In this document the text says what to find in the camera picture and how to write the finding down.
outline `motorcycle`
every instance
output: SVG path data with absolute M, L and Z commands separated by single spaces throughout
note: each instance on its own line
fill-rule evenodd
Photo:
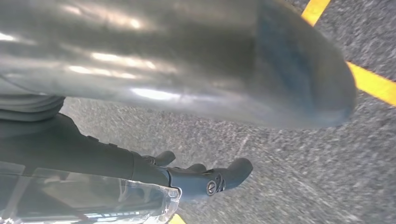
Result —
M 82 135 L 65 97 L 276 128 L 348 120 L 341 53 L 282 0 L 0 1 L 0 223 L 165 223 L 180 200 L 239 186 Z

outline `motorcycle exhaust pipe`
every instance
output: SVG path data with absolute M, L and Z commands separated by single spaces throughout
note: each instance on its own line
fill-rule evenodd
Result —
M 356 87 L 282 0 L 2 0 L 0 97 L 26 95 L 318 128 L 348 119 Z

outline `yellow road line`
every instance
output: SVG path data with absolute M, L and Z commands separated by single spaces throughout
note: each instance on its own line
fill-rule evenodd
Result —
M 182 218 L 178 214 L 175 214 L 173 218 L 169 221 L 169 224 L 186 224 L 186 223 L 182 220 Z
M 301 15 L 312 26 L 319 20 L 330 0 L 311 0 Z
M 302 17 L 314 26 L 329 3 L 330 0 L 311 0 L 305 8 Z M 357 88 L 388 104 L 396 106 L 395 82 L 350 62 L 348 62 L 348 65 L 354 75 Z
M 396 83 L 348 62 L 356 86 L 378 99 L 396 106 Z

